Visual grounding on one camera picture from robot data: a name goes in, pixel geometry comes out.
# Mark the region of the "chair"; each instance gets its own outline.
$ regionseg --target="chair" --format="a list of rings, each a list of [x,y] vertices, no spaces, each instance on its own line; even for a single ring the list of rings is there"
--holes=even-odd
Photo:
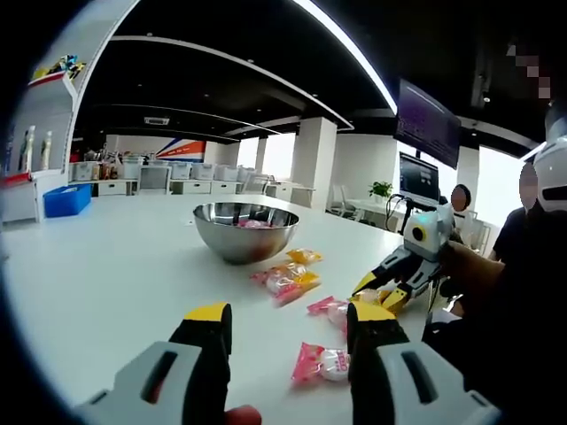
[[[339,217],[353,219],[355,208],[346,202],[346,187],[344,185],[333,184],[333,200],[329,212]]]
[[[140,166],[137,195],[169,195],[171,166]]]
[[[266,174],[249,173],[240,193],[265,195],[266,187],[270,182],[270,176]]]

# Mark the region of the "metal bowl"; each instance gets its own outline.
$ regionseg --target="metal bowl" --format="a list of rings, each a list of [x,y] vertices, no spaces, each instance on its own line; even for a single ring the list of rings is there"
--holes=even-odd
[[[193,211],[201,238],[231,264],[250,264],[274,257],[295,234],[299,217],[265,205],[217,202]],[[266,221],[272,228],[241,228],[241,220]]]

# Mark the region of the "blue storage box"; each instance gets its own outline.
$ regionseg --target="blue storage box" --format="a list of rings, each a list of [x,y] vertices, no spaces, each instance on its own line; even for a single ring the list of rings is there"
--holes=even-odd
[[[90,186],[90,184],[72,184],[43,194],[45,217],[65,217],[80,213],[90,203]],[[77,190],[65,192],[72,188]]]

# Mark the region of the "computer monitor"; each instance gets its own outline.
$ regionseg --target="computer monitor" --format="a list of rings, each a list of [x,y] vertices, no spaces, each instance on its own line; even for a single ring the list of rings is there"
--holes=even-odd
[[[426,206],[439,203],[439,170],[400,152],[400,195]]]
[[[460,134],[461,122],[445,106],[413,84],[400,81],[394,139],[456,169]]]

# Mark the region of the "ceiling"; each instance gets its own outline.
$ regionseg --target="ceiling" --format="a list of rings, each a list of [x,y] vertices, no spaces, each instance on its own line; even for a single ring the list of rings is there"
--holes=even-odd
[[[506,8],[487,15],[478,4],[459,2],[316,3],[359,46],[394,99],[404,78],[456,115],[538,143],[545,139],[549,100],[539,99],[539,79],[507,56],[511,43],[517,54],[538,55],[552,95],[563,85],[558,70],[564,59],[549,45],[553,31],[525,21],[536,16],[510,16]],[[374,83],[292,0],[142,0],[116,35],[122,40],[109,43],[89,82],[76,135],[183,135],[233,143],[296,131],[299,118],[314,116],[335,121],[341,131],[394,130],[395,119]],[[129,36],[140,39],[123,40]],[[148,126],[148,116],[168,117],[170,123]],[[295,118],[261,125],[288,117]],[[464,133],[465,145],[482,143],[517,156],[529,150],[476,130]]]

